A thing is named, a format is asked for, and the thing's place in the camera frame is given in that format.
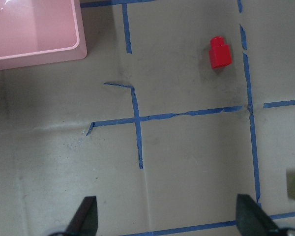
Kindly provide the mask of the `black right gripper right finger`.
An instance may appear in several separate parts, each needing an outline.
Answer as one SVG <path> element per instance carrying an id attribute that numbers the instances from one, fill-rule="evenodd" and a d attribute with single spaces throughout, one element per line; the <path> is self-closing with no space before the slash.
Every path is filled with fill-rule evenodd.
<path id="1" fill-rule="evenodd" d="M 236 227 L 242 236 L 295 236 L 295 228 L 280 228 L 247 194 L 236 197 Z"/>

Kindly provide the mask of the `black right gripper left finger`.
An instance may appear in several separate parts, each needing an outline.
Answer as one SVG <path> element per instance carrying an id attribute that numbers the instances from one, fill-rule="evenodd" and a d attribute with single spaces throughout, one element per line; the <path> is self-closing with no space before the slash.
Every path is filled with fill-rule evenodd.
<path id="1" fill-rule="evenodd" d="M 95 236 L 98 230 L 98 209 L 96 196 L 84 197 L 69 225 L 63 231 L 50 236 Z"/>

